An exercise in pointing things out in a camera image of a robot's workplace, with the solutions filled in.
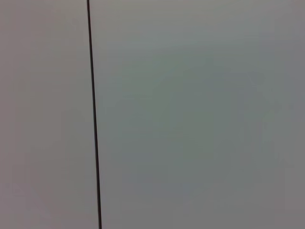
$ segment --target gray surface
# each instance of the gray surface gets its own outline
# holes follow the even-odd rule
[[[0,1],[0,228],[97,229],[85,0]]]
[[[303,2],[91,2],[103,228],[304,228]]]

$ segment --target white wall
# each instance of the white wall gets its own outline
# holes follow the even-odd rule
[[[0,228],[98,228],[85,0],[0,1]]]
[[[304,228],[300,0],[91,0],[103,229]]]

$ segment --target wall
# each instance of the wall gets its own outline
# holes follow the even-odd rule
[[[305,226],[304,10],[91,0],[104,229]]]
[[[98,228],[85,0],[0,2],[0,228]]]

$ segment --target white surface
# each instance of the white surface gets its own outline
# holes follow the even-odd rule
[[[0,228],[97,229],[85,0],[0,1]]]
[[[305,228],[300,0],[91,0],[103,229]]]

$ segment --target black cable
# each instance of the black cable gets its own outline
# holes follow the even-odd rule
[[[89,29],[89,47],[90,47],[91,83],[92,83],[92,101],[93,101],[93,122],[94,122],[94,144],[95,144],[95,166],[96,166],[96,185],[97,185],[97,206],[98,206],[98,214],[99,214],[99,229],[102,229],[100,166],[99,166],[99,149],[98,149],[97,125],[96,125],[95,87],[94,87],[92,35],[91,35],[91,17],[90,17],[90,2],[89,2],[89,0],[87,0],[87,12],[88,12],[88,29]]]

